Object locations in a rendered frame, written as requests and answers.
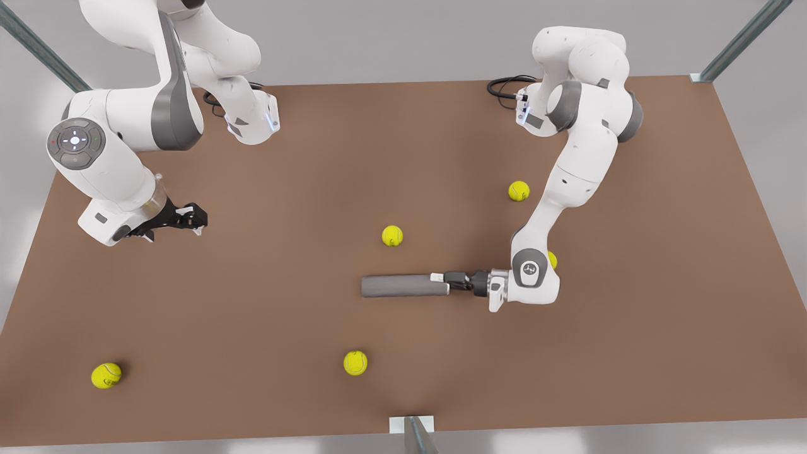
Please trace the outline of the grey tennis ball tube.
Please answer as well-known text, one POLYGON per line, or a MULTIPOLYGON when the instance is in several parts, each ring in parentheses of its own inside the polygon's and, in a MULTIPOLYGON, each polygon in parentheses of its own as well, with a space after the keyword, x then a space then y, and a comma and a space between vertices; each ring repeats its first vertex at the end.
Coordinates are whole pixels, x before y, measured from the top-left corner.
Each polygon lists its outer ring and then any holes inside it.
POLYGON ((363 297, 446 296, 446 282, 432 282, 429 275, 365 276, 361 279, 363 297))

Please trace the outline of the silver frame post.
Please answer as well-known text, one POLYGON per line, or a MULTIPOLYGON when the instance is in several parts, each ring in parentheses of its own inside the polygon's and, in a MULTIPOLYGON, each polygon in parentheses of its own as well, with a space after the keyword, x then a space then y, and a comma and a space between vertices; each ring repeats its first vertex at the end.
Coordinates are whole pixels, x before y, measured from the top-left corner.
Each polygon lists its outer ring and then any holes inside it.
POLYGON ((715 58, 689 80, 695 84, 711 84, 756 40, 776 18, 787 9, 793 0, 767 0, 760 10, 747 22, 740 32, 729 41, 715 58))
POLYGON ((389 417, 389 433, 403 434, 405 454, 439 454, 431 436, 433 416, 389 417))
POLYGON ((0 26, 75 93, 91 87, 0 0, 0 26))

